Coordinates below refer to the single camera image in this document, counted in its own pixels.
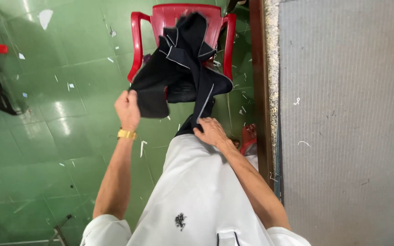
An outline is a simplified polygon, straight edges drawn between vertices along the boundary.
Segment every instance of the left hand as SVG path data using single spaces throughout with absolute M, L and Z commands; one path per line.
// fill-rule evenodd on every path
M 123 130 L 134 132 L 141 119 L 136 91 L 130 90 L 121 93 L 114 106 Z

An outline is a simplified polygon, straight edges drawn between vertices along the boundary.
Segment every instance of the black emblem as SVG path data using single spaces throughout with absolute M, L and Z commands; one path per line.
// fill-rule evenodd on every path
M 185 223 L 183 223 L 183 221 L 185 220 L 186 216 L 183 216 L 183 213 L 180 213 L 180 215 L 176 216 L 176 227 L 180 227 L 180 231 L 183 230 L 183 228 L 185 227 Z

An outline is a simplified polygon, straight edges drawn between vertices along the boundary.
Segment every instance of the gray surface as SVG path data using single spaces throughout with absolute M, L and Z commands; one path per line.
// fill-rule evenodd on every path
M 394 246 L 394 0 L 291 1 L 279 20 L 293 230 L 314 246 Z

